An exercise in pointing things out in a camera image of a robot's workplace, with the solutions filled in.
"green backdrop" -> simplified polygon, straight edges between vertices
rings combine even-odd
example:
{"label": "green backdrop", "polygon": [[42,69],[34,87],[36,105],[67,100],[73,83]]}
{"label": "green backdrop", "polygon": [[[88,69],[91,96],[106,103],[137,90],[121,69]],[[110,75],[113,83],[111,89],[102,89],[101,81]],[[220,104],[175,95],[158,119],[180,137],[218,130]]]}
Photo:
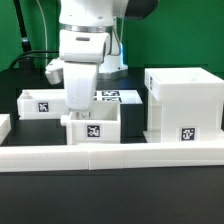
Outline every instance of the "green backdrop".
{"label": "green backdrop", "polygon": [[[35,0],[20,0],[33,49],[44,49],[44,29]],[[58,48],[58,0],[40,0],[49,49]],[[22,52],[12,0],[0,1],[0,70]],[[200,66],[224,78],[224,1],[160,0],[143,21],[125,21],[129,67]]]}

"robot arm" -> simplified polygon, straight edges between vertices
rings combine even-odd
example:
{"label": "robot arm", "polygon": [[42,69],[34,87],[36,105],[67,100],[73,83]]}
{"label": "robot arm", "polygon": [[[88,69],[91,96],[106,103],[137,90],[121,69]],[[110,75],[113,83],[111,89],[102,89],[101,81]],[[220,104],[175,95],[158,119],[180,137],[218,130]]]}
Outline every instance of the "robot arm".
{"label": "robot arm", "polygon": [[60,59],[67,106],[88,112],[99,66],[111,52],[114,17],[143,19],[158,0],[61,0]]}

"open box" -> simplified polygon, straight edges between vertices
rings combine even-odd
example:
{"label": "open box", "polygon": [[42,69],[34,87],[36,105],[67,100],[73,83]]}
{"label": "open box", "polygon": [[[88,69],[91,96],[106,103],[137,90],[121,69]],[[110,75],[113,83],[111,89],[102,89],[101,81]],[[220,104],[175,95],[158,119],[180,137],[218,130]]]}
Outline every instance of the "open box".
{"label": "open box", "polygon": [[17,105],[21,120],[60,119],[61,115],[69,113],[63,89],[23,90]]}
{"label": "open box", "polygon": [[120,103],[95,101],[88,120],[80,120],[77,113],[61,117],[66,126],[67,144],[77,143],[120,143]]}
{"label": "open box", "polygon": [[202,68],[146,69],[148,142],[220,138],[224,81]]}

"white platform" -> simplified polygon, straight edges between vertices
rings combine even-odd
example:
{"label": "white platform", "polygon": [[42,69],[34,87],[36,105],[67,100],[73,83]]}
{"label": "white platform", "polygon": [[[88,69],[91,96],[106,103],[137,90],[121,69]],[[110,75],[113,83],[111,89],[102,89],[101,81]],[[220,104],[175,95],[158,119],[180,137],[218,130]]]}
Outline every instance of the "white platform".
{"label": "white platform", "polygon": [[9,114],[0,114],[0,145],[11,130]]}
{"label": "white platform", "polygon": [[224,165],[223,142],[0,148],[0,172],[217,165]]}

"black cable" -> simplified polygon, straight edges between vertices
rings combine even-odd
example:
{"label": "black cable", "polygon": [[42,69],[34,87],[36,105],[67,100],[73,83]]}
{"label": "black cable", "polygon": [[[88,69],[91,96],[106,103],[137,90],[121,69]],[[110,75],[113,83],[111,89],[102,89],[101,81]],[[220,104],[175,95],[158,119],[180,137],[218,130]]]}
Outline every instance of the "black cable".
{"label": "black cable", "polygon": [[34,51],[27,51],[27,52],[24,52],[24,53],[20,54],[18,57],[26,56],[26,55],[29,55],[29,54],[46,54],[46,53],[58,54],[59,51],[55,51],[55,50],[34,50]]}
{"label": "black cable", "polygon": [[24,23],[24,20],[23,20],[23,14],[22,14],[21,5],[20,5],[19,0],[14,0],[14,5],[15,5],[15,9],[16,9],[18,22],[19,22],[20,34],[21,34],[21,38],[22,38],[23,52],[31,51],[31,44],[30,44],[30,41],[27,37],[25,23]]}
{"label": "black cable", "polygon": [[21,56],[16,58],[9,66],[9,69],[13,69],[16,63],[21,59],[53,59],[53,57],[41,57],[41,56]]}

